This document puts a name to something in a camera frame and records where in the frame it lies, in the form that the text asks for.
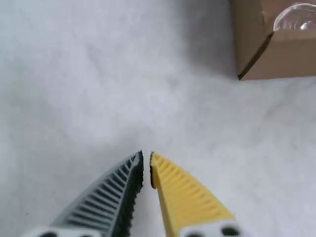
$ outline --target white tabletop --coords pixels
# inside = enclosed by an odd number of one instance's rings
[[[316,236],[316,80],[237,80],[225,0],[0,2],[0,230],[47,225],[142,149],[132,237],[164,228],[149,155],[256,237]]]

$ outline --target screw hole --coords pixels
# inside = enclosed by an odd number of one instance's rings
[[[40,237],[57,237],[58,235],[54,232],[46,232],[42,234]]]
[[[187,234],[186,235],[186,237],[204,237],[204,235],[203,234],[201,234],[201,233],[189,233],[189,234]]]
[[[239,236],[239,231],[235,227],[224,227],[222,228],[222,234],[224,236]]]

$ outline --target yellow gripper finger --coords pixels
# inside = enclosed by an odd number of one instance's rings
[[[205,186],[181,167],[156,153],[151,154],[150,166],[167,237],[177,237],[187,226],[235,220]]]

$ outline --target cardboard box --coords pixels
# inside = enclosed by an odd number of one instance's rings
[[[277,16],[297,2],[231,0],[239,79],[316,75],[316,30],[274,31]]]

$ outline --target glass object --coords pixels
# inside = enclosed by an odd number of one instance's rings
[[[294,29],[316,29],[316,5],[296,3],[280,13],[275,20],[274,31]]]

